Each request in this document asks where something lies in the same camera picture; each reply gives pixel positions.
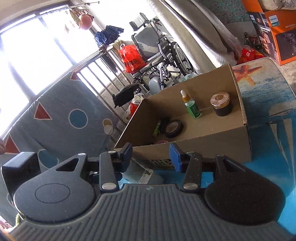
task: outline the red bag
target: red bag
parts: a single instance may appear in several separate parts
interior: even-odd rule
[[[263,54],[259,53],[257,50],[255,50],[253,48],[250,48],[250,47],[249,47],[249,49],[243,48],[242,55],[239,58],[239,60],[237,61],[237,65],[244,64],[246,62],[250,62],[252,60],[264,58],[264,57],[265,56]]]
[[[118,52],[122,57],[124,69],[127,73],[135,73],[146,65],[135,45],[122,45],[120,45]]]
[[[139,105],[136,105],[136,104],[134,104],[133,102],[131,102],[131,104],[130,104],[131,112],[130,112],[130,114],[128,115],[129,118],[132,118],[132,116],[133,116],[133,114],[135,113],[135,111],[137,110],[138,106],[139,106]]]

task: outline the starfish print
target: starfish print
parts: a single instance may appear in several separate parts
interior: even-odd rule
[[[259,66],[259,67],[255,67],[253,69],[249,69],[249,66],[247,65],[243,65],[241,67],[241,69],[236,69],[235,67],[232,68],[234,74],[235,74],[235,77],[237,79],[237,82],[239,82],[240,80],[242,79],[245,79],[246,81],[248,81],[248,83],[252,86],[255,85],[255,82],[252,80],[252,78],[249,76],[251,73],[261,69],[262,66]]]

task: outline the triangle pattern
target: triangle pattern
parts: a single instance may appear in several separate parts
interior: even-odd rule
[[[77,75],[76,72],[73,72],[73,74],[72,74],[70,80],[79,80],[79,81],[81,81],[81,79],[78,77],[78,75]]]
[[[49,113],[46,111],[46,109],[43,107],[43,105],[40,102],[38,102],[38,104],[37,104],[34,119],[37,119],[37,120],[52,120]]]
[[[20,152],[10,135],[7,138],[5,151],[6,153],[13,153],[13,154],[18,154]]]

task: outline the green bottle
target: green bottle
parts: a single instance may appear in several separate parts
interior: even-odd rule
[[[181,90],[182,99],[185,102],[186,109],[188,113],[194,118],[197,119],[201,116],[199,108],[196,106],[195,101],[190,98],[190,96],[184,91]]]

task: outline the blue table mat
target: blue table mat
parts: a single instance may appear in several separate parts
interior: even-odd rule
[[[252,149],[252,161],[244,165],[282,188],[286,204],[279,223],[296,234],[295,95],[271,59],[241,64],[233,67],[233,71],[247,115]],[[164,178],[166,184],[180,186],[184,178],[184,174],[175,171],[155,172]],[[212,181],[211,172],[202,174],[202,187],[207,187]]]

